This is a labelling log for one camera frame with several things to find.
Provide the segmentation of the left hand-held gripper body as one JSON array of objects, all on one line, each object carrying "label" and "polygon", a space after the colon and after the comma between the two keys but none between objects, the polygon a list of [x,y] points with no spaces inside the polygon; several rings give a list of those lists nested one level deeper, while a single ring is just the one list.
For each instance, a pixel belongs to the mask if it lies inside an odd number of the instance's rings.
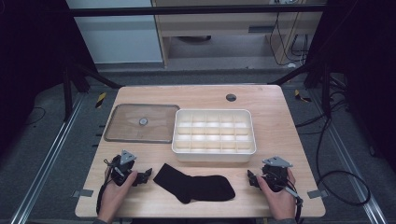
[{"label": "left hand-held gripper body", "polygon": [[132,172],[135,159],[134,154],[123,149],[121,154],[114,157],[109,164],[111,179],[118,186],[121,186]]}]

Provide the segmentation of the white divided storage box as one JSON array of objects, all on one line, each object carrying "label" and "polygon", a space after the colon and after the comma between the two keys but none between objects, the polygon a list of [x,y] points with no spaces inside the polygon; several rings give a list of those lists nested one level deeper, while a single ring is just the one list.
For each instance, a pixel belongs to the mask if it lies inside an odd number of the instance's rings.
[{"label": "white divided storage box", "polygon": [[172,150],[180,161],[248,162],[256,152],[246,109],[180,109]]}]

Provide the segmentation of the transparent lid with round knob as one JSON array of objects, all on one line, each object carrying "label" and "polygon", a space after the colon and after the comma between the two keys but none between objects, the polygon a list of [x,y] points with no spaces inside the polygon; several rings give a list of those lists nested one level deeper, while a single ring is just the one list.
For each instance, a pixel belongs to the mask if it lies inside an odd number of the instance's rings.
[{"label": "transparent lid with round knob", "polygon": [[178,105],[121,104],[111,113],[107,142],[170,144]]}]

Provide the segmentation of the grey tape piece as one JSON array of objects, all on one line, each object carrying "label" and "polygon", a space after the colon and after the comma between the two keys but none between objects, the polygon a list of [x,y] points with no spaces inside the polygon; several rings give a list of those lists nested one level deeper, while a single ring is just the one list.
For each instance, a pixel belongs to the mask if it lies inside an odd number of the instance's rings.
[{"label": "grey tape piece", "polygon": [[92,195],[93,195],[93,190],[80,189],[80,190],[75,190],[71,196],[74,198],[79,198],[79,197],[91,197]]},{"label": "grey tape piece", "polygon": [[307,195],[310,199],[325,198],[325,197],[329,196],[329,194],[326,190],[319,190],[319,189],[308,191]]}]

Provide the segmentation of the light wooden desk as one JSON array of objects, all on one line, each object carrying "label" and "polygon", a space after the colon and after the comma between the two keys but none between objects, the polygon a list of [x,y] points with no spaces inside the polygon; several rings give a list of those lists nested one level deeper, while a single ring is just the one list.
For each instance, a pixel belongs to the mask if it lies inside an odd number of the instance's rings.
[{"label": "light wooden desk", "polygon": [[[220,5],[314,5],[327,0],[150,0],[154,7]],[[178,36],[265,35],[278,63],[287,60],[297,35],[316,32],[320,12],[157,15],[163,60],[168,61],[171,39]]]}]

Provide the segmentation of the person's right hand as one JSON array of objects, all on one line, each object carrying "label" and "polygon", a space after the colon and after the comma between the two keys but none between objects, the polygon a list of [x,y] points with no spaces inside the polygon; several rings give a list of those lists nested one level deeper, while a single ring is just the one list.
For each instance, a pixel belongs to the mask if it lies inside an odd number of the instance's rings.
[{"label": "person's right hand", "polygon": [[260,189],[268,203],[268,207],[273,219],[294,218],[296,213],[295,198],[282,189],[280,192],[273,192],[267,185],[266,181],[257,176]]}]

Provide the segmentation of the dark flat object under desk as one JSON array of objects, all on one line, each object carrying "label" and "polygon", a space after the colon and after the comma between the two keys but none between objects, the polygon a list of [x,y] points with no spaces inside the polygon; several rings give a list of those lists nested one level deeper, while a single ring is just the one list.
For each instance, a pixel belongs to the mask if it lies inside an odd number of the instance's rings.
[{"label": "dark flat object under desk", "polygon": [[212,36],[211,35],[205,35],[205,36],[178,36],[177,38],[180,41],[183,41],[183,42],[186,42],[186,43],[203,43],[203,42],[211,40]]}]

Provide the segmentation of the black metal stand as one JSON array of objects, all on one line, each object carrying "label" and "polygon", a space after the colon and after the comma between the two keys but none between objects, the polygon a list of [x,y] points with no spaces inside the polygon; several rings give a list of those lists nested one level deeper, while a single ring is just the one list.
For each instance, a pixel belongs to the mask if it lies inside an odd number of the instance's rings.
[{"label": "black metal stand", "polygon": [[64,67],[62,74],[64,86],[64,121],[69,120],[73,113],[72,85],[75,85],[78,92],[88,92],[91,87],[85,76],[92,77],[111,89],[121,88],[121,84],[101,76],[97,71],[93,71],[87,66],[79,63],[68,63]]},{"label": "black metal stand", "polygon": [[302,73],[307,73],[304,86],[308,89],[316,87],[318,83],[321,82],[321,108],[325,116],[330,118],[332,116],[330,103],[331,67],[325,61],[313,60],[312,62],[305,63],[285,76],[269,82],[269,85],[281,86]]}]

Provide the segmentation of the aluminium floor rail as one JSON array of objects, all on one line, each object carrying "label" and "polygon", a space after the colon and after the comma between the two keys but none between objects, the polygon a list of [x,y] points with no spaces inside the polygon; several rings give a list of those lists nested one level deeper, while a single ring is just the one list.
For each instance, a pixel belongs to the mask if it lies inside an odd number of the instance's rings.
[{"label": "aluminium floor rail", "polygon": [[389,224],[385,215],[383,214],[379,204],[377,203],[374,194],[369,190],[367,183],[363,181],[363,176],[357,164],[352,160],[347,151],[340,133],[336,130],[335,126],[328,119],[327,116],[323,118],[324,126],[323,132],[330,136],[330,140],[334,147],[343,169],[346,171],[346,176],[352,185],[357,197],[359,198],[367,217],[372,224]]},{"label": "aluminium floor rail", "polygon": [[41,166],[36,173],[30,188],[27,190],[23,200],[21,201],[20,205],[18,206],[17,210],[9,221],[9,224],[26,223],[35,206],[37,198],[50,175],[52,167],[56,162],[60,152],[62,151],[64,142],[73,127],[73,124],[78,116],[85,97],[85,93],[78,93],[76,95],[75,102],[72,104],[72,112],[70,113],[69,117],[63,122],[60,131],[57,133],[55,139],[53,140],[52,145],[49,148],[49,152],[41,163]]}]

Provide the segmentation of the white cabinet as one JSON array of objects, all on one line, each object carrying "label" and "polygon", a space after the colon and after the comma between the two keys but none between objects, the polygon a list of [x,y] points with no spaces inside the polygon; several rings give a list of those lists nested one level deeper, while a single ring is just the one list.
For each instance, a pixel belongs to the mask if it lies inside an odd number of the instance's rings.
[{"label": "white cabinet", "polygon": [[[70,9],[151,7],[150,0],[66,0]],[[75,17],[96,64],[161,63],[154,17]]]}]

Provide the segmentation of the person's left hand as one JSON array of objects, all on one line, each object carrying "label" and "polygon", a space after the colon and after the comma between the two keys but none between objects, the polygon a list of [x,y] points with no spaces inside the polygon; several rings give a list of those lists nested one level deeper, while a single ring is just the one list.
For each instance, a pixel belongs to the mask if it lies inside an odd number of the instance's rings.
[{"label": "person's left hand", "polygon": [[121,186],[118,186],[114,182],[110,182],[106,186],[102,195],[101,208],[97,216],[98,219],[107,222],[107,224],[112,223],[136,177],[137,171],[132,171]]}]

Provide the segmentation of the black sock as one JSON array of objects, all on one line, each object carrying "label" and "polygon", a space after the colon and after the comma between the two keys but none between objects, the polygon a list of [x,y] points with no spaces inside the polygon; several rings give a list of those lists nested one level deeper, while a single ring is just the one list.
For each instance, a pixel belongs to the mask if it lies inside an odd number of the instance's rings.
[{"label": "black sock", "polygon": [[225,176],[185,175],[167,163],[153,181],[184,204],[191,201],[226,202],[235,197],[234,189]]}]

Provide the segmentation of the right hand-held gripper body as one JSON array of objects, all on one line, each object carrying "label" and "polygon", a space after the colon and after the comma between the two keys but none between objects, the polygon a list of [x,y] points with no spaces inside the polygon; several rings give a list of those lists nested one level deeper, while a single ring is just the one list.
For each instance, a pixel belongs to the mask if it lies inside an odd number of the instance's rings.
[{"label": "right hand-held gripper body", "polygon": [[292,164],[284,159],[274,156],[262,161],[263,179],[273,192],[280,192],[284,188],[293,189],[289,182],[288,169]]}]

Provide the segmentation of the black horizontal frame bar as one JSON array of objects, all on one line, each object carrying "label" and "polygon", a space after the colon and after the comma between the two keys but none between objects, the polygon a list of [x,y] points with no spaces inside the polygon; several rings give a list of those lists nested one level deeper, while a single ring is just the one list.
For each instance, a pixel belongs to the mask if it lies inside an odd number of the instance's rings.
[{"label": "black horizontal frame bar", "polygon": [[101,16],[146,16],[146,15],[189,15],[230,13],[273,13],[273,12],[319,12],[326,5],[259,5],[259,6],[190,6],[190,7],[122,7],[69,9],[74,17]]}]

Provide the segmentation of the black curtain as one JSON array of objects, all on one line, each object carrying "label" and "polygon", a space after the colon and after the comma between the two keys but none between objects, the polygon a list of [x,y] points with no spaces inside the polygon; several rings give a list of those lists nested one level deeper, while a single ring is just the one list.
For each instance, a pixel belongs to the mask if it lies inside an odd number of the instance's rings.
[{"label": "black curtain", "polygon": [[63,82],[63,69],[92,56],[66,0],[0,0],[0,159],[11,151],[36,96]]},{"label": "black curtain", "polygon": [[355,118],[396,173],[396,0],[327,0],[309,59],[346,76]]}]

